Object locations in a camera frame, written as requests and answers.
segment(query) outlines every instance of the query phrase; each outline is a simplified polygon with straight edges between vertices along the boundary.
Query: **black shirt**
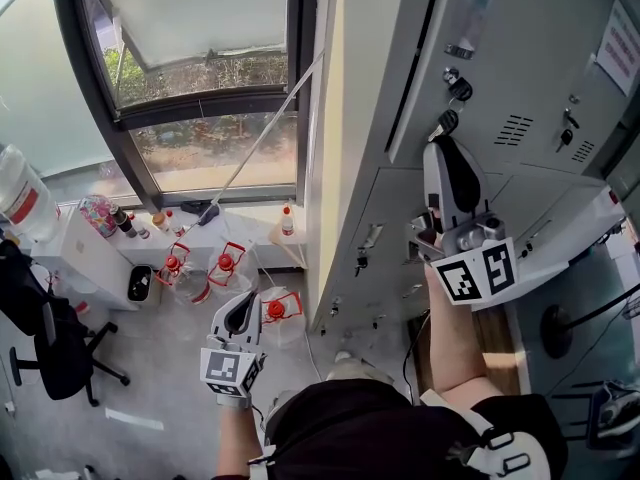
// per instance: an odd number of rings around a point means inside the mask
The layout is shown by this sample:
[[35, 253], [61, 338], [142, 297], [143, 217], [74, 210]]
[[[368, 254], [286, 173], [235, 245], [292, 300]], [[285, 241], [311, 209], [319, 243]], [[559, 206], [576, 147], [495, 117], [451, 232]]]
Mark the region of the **black shirt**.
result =
[[[560, 478], [567, 446], [543, 397], [492, 397], [473, 410], [501, 432], [533, 435], [547, 454], [551, 478]], [[306, 388], [271, 418], [266, 437], [276, 445], [270, 479], [486, 478], [445, 459], [454, 443], [480, 442], [459, 414], [414, 407], [393, 387], [374, 380], [335, 380]]]

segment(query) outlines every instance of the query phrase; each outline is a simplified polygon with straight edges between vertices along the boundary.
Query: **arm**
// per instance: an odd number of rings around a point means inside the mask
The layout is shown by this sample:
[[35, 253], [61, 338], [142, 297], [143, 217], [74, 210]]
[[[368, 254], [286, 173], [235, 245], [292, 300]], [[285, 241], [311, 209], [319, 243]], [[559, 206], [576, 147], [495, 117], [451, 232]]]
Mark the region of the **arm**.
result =
[[262, 455], [253, 410], [220, 406], [218, 476], [249, 476], [247, 462]]
[[462, 409], [502, 393], [487, 378], [487, 366], [473, 328], [469, 306], [454, 306], [430, 266], [425, 267], [431, 302], [433, 387]]

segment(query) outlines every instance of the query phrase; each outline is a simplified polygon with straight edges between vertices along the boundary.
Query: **locker vent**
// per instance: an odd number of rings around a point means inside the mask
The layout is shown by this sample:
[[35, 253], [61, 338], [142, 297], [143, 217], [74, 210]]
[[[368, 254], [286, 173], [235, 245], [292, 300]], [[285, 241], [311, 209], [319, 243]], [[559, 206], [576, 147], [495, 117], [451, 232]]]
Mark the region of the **locker vent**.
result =
[[571, 157], [571, 160], [575, 160], [576, 162], [583, 163], [587, 159], [587, 157], [591, 154], [594, 147], [595, 145], [591, 144], [591, 142], [588, 142], [586, 140], [583, 141], [580, 147], [578, 148], [578, 150]]
[[498, 146], [519, 146], [532, 123], [533, 119], [511, 114], [493, 143]]

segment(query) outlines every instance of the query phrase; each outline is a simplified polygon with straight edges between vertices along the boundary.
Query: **person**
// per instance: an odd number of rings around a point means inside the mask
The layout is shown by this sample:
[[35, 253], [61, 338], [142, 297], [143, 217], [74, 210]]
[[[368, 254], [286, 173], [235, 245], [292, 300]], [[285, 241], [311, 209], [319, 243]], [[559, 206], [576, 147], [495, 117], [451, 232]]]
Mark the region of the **person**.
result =
[[[469, 306], [451, 305], [430, 267], [425, 267], [425, 274], [431, 310], [431, 371], [437, 393], [431, 398], [441, 400], [440, 406], [413, 406], [385, 374], [349, 354], [339, 354], [327, 381], [288, 396], [284, 403], [279, 399], [265, 434], [265, 444], [275, 445], [275, 450], [269, 448], [268, 458], [254, 460], [265, 469], [252, 480], [487, 478], [465, 467], [470, 455], [465, 452], [487, 445], [496, 436], [513, 438], [523, 433], [533, 437], [536, 450], [541, 449], [537, 460], [548, 464], [546, 473], [527, 478], [561, 477], [567, 446], [545, 399], [504, 396], [491, 383]], [[253, 412], [231, 407], [221, 411], [215, 478], [248, 478], [248, 463], [263, 456]], [[464, 417], [470, 411], [493, 427], [487, 430], [488, 436]]]

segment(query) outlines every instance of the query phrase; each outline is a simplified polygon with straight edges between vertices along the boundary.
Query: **window frame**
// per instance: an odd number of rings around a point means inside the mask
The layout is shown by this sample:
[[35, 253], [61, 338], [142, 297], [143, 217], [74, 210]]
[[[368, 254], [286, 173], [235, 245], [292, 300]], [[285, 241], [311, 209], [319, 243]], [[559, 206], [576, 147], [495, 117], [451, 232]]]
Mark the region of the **window frame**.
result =
[[[110, 0], [99, 0], [113, 19]], [[276, 112], [313, 62], [317, 0], [287, 0], [286, 85], [262, 85], [217, 89], [172, 96], [117, 109], [110, 81], [103, 76], [104, 60], [93, 47], [95, 30], [87, 20], [84, 0], [54, 0], [60, 31], [80, 90], [116, 163], [133, 188], [138, 201], [150, 212], [183, 201], [211, 199], [217, 188], [163, 192], [135, 145], [130, 130], [188, 119]], [[144, 72], [148, 71], [125, 29], [125, 45]], [[256, 202], [293, 199], [303, 204], [308, 151], [311, 84], [306, 83], [285, 110], [297, 111], [296, 181], [290, 185], [232, 187], [222, 202]]]

